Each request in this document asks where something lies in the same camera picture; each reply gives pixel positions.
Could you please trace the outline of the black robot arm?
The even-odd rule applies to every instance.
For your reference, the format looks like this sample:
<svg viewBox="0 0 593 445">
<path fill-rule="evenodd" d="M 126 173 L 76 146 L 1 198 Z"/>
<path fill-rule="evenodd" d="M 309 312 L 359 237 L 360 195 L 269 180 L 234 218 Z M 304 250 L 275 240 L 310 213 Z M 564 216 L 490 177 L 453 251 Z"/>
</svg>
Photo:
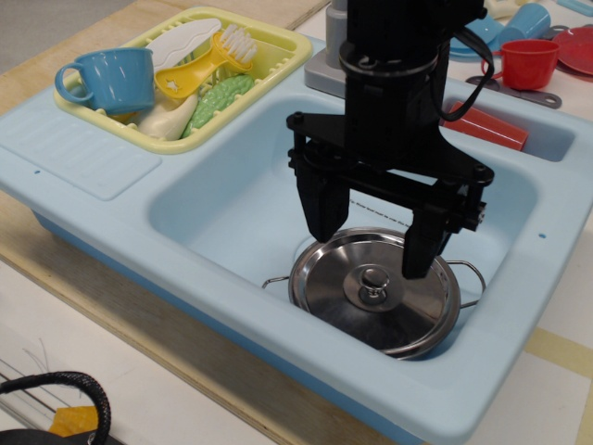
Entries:
<svg viewBox="0 0 593 445">
<path fill-rule="evenodd" d="M 424 277 L 449 238 L 483 220 L 482 195 L 494 178 L 482 162 L 442 135 L 460 119 L 468 98 L 442 109 L 452 39 L 491 62 L 470 24 L 486 15 L 480 1 L 351 1 L 339 50 L 346 76 L 341 115 L 297 112 L 289 165 L 309 232 L 328 241 L 348 216 L 352 191 L 412 211 L 402 273 Z"/>
</svg>

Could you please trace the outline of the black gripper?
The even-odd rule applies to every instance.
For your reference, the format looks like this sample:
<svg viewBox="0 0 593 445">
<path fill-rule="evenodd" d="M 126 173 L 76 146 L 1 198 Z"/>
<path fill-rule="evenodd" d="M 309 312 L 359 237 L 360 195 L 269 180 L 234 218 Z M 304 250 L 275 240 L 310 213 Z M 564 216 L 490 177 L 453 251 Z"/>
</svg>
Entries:
<svg viewBox="0 0 593 445">
<path fill-rule="evenodd" d="M 485 187 L 493 171 L 454 147 L 441 121 L 463 116 L 470 95 L 453 112 L 443 109 L 449 45 L 431 44 L 403 55 L 387 47 L 371 54 L 342 46 L 346 74 L 342 114 L 295 112 L 289 165 L 310 234 L 325 243 L 348 216 L 356 190 L 411 210 L 404 237 L 402 274 L 422 279 L 450 234 L 475 230 L 483 220 Z"/>
</svg>

